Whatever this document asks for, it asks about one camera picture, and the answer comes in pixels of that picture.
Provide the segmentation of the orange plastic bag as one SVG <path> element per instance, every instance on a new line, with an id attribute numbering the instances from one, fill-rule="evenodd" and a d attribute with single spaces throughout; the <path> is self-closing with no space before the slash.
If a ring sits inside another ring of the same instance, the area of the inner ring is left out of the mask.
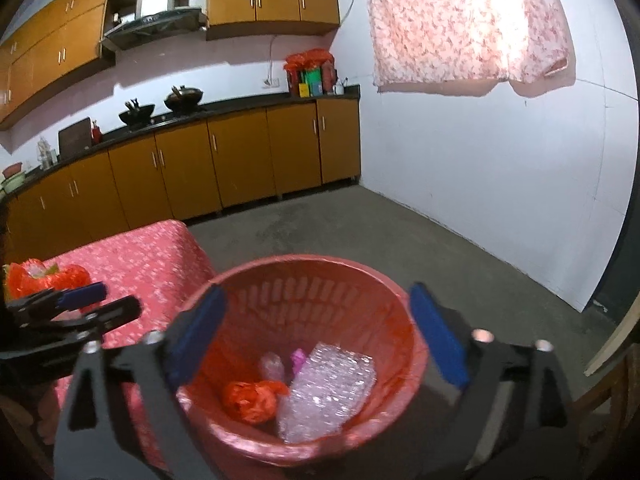
<path id="1" fill-rule="evenodd" d="M 222 389 L 221 402 L 227 414 L 239 422 L 260 425 L 277 416 L 280 397 L 290 395 L 284 382 L 229 382 Z"/>

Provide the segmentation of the clear bubble wrap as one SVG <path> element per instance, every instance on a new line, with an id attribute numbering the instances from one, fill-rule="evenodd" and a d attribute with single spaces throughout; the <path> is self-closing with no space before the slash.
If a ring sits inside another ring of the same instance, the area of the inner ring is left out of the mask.
<path id="1" fill-rule="evenodd" d="M 339 434 L 362 410 L 375 383 L 372 356 L 319 342 L 279 400 L 280 439 L 302 444 Z"/>

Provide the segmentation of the purple plastic bag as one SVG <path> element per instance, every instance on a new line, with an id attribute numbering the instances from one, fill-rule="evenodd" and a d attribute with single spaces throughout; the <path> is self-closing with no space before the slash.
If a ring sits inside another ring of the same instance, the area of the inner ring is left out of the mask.
<path id="1" fill-rule="evenodd" d="M 294 350 L 291 354 L 291 364 L 293 375 L 296 376 L 303 368 L 307 359 L 305 351 L 301 348 Z"/>

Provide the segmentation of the clear plastic bag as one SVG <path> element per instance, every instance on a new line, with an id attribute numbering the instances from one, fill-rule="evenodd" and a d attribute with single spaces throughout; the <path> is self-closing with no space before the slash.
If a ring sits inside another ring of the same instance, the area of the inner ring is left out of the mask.
<path id="1" fill-rule="evenodd" d="M 277 353 L 265 353 L 259 360 L 259 371 L 263 380 L 286 382 L 285 367 Z"/>

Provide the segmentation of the lower wooden kitchen cabinets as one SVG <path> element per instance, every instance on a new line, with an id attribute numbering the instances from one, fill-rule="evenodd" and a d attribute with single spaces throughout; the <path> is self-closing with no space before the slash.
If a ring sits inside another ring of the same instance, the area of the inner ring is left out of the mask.
<path id="1" fill-rule="evenodd" d="M 356 181 L 356 96 L 224 103 L 115 136 L 6 196 L 6 262 L 47 260 L 114 234 Z"/>

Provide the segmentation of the wooden chair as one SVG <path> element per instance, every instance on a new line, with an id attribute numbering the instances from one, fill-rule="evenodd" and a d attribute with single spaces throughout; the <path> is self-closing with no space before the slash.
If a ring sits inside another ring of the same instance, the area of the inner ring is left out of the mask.
<path id="1" fill-rule="evenodd" d="M 575 403 L 580 476 L 639 478 L 639 345 Z"/>

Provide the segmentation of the red floral tablecloth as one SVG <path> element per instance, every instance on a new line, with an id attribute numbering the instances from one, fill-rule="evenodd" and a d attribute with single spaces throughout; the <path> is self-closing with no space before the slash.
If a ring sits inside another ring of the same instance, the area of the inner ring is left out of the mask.
<path id="1" fill-rule="evenodd" d="M 140 316 L 103 337 L 106 348 L 134 344 L 151 330 L 164 330 L 215 271 L 186 225 L 165 220 L 104 238 L 48 260 L 61 268 L 77 264 L 107 288 L 108 302 L 134 296 Z"/>

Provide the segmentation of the stacked basins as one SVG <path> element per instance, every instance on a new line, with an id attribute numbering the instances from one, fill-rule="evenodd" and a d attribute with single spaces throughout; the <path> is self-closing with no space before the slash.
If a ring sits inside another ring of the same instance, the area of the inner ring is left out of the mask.
<path id="1" fill-rule="evenodd" d="M 12 164 L 11 166 L 7 166 L 2 170 L 2 176 L 2 191 L 6 194 L 15 192 L 24 184 L 26 180 L 26 174 L 23 170 L 23 163 L 14 162 L 14 164 Z"/>

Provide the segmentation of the glass jar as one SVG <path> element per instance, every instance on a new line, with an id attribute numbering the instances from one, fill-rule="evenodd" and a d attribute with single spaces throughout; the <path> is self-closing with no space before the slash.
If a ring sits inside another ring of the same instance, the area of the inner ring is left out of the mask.
<path id="1" fill-rule="evenodd" d="M 41 169 L 46 170 L 54 165 L 52 148 L 50 147 L 49 142 L 42 136 L 40 136 L 37 142 L 37 153 Z"/>

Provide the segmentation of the dark cutting board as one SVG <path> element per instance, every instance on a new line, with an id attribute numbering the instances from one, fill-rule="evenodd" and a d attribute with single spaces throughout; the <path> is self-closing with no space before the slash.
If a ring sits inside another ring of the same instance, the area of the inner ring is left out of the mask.
<path id="1" fill-rule="evenodd" d="M 69 160 L 92 148 L 92 122 L 89 117 L 74 122 L 58 132 L 58 154 L 61 160 Z"/>

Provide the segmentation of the small red bottle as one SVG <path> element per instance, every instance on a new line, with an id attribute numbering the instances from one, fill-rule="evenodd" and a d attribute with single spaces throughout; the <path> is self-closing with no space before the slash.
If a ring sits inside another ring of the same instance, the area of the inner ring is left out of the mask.
<path id="1" fill-rule="evenodd" d="M 102 132 L 95 120 L 92 122 L 91 139 L 93 145 L 100 144 L 102 142 Z"/>

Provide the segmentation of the black wok left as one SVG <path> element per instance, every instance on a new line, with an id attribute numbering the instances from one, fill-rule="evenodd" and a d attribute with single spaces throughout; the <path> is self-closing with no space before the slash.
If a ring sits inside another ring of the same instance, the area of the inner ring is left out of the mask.
<path id="1" fill-rule="evenodd" d="M 137 99 L 125 102 L 126 110 L 118 114 L 121 122 L 130 128 L 144 127 L 151 123 L 155 110 L 154 104 L 140 105 Z"/>

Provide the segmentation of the red plastic laundry basket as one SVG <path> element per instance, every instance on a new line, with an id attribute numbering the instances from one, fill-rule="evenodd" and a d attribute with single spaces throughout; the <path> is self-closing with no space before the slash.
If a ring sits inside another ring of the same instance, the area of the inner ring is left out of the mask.
<path id="1" fill-rule="evenodd" d="M 229 304 L 198 374 L 183 387 L 186 414 L 210 450 L 219 444 L 250 460 L 302 466 L 360 448 L 401 416 L 418 392 L 428 349 L 407 293 L 386 275 L 337 257 L 261 258 L 216 275 Z M 268 353 L 287 359 L 334 344 L 370 356 L 376 382 L 340 434 L 289 445 L 271 429 L 229 417 L 221 393 L 229 382 L 259 379 Z"/>

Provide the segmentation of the black wok with lid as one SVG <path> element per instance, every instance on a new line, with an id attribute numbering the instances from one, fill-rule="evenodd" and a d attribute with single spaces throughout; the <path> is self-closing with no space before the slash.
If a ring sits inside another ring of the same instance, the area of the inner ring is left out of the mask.
<path id="1" fill-rule="evenodd" d="M 188 114 L 198 108 L 202 97 L 203 91 L 198 88 L 172 86 L 171 92 L 164 99 L 164 104 L 168 110 L 176 114 Z"/>

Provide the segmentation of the range hood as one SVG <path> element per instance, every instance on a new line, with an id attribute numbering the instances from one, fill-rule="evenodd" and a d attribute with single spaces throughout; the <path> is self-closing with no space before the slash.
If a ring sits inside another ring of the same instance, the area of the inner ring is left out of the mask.
<path id="1" fill-rule="evenodd" d="M 118 52 L 197 32 L 207 23 L 207 0 L 106 0 L 101 47 Z"/>

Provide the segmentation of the red bag on containers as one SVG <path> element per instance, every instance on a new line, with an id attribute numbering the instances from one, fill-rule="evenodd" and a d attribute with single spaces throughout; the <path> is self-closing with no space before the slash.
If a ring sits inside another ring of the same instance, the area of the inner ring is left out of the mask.
<path id="1" fill-rule="evenodd" d="M 335 60 L 329 50 L 315 48 L 291 54 L 285 59 L 284 70 L 291 96 L 311 98 L 334 91 Z"/>

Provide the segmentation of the white cup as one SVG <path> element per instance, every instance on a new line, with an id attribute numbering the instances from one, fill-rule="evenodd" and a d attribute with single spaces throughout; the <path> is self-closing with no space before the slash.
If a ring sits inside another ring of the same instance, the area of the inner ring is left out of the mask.
<path id="1" fill-rule="evenodd" d="M 337 79 L 337 81 L 335 81 L 335 84 L 334 84 L 334 87 L 333 87 L 333 93 L 336 96 L 342 96 L 345 93 L 343 81 L 341 81 L 339 79 Z"/>

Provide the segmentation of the pink floral curtain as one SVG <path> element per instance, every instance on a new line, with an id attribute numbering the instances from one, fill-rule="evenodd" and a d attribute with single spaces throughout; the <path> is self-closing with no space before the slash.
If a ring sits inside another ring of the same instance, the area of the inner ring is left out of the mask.
<path id="1" fill-rule="evenodd" d="M 566 70 L 560 0 L 367 0 L 373 81 L 534 84 Z"/>

